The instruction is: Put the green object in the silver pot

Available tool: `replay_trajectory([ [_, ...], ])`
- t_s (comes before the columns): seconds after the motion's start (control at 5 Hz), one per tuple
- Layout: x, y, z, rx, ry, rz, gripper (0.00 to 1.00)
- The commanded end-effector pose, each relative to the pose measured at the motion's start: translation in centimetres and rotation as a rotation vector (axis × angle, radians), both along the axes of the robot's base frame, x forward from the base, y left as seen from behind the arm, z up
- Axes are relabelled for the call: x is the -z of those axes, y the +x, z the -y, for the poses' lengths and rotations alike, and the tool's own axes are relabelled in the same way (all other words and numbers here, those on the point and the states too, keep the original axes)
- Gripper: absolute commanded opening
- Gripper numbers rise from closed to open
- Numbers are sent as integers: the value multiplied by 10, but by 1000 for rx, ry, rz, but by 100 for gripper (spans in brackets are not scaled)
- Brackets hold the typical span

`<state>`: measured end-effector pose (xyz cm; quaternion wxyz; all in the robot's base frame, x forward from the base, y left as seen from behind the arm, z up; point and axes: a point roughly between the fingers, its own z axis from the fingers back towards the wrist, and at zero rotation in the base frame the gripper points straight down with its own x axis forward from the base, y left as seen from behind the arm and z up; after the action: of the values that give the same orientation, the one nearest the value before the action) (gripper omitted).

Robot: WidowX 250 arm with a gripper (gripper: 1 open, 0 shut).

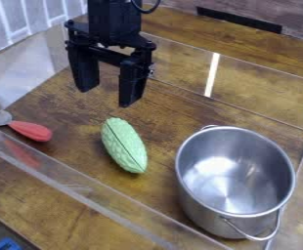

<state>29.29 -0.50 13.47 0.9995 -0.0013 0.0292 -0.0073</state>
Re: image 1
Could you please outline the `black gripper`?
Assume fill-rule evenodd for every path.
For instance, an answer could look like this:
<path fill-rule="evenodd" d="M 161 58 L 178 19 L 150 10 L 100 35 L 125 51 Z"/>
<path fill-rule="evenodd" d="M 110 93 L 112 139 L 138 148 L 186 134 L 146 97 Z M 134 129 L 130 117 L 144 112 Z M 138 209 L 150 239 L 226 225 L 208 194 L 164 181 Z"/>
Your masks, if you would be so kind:
<path fill-rule="evenodd" d="M 84 93 L 98 85 L 98 64 L 90 48 L 133 48 L 120 63 L 118 105 L 128 107 L 144 94 L 150 73 L 153 43 L 140 35 L 141 15 L 156 6 L 142 8 L 144 0 L 88 0 L 88 21 L 68 20 L 66 52 L 77 89 Z"/>

